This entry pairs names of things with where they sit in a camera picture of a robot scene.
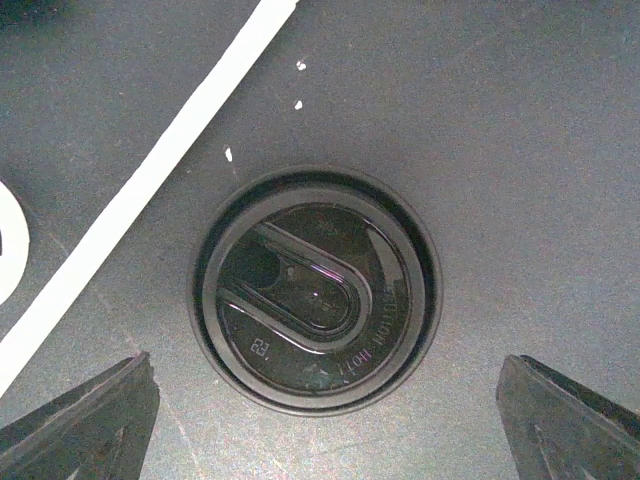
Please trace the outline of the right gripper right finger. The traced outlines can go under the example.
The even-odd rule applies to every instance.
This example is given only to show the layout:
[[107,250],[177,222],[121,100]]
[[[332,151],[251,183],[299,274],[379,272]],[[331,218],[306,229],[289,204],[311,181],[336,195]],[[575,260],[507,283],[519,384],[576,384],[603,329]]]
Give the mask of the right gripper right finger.
[[639,477],[639,415],[538,360],[504,359],[496,403],[521,479]]

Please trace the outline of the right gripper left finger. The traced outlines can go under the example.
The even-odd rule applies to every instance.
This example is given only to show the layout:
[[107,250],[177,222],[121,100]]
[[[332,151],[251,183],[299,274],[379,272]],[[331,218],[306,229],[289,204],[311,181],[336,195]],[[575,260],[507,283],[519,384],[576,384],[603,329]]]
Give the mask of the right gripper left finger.
[[160,404],[150,355],[125,358],[1,429],[3,479],[138,479]]

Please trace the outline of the single white stirrer packet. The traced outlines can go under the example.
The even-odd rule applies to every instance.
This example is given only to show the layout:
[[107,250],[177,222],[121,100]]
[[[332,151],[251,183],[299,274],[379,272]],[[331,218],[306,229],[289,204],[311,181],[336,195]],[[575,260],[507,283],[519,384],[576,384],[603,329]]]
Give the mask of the single white stirrer packet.
[[2,392],[9,389],[296,6],[295,1],[259,2],[140,166],[1,340]]

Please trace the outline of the black lid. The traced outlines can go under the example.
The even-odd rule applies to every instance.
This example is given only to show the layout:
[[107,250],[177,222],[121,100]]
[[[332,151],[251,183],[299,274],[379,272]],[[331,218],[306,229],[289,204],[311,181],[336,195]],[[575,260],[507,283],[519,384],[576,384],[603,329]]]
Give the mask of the black lid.
[[237,392],[330,417],[389,395],[431,347],[442,310],[433,239],[368,175],[299,166],[213,207],[187,287],[204,357]]

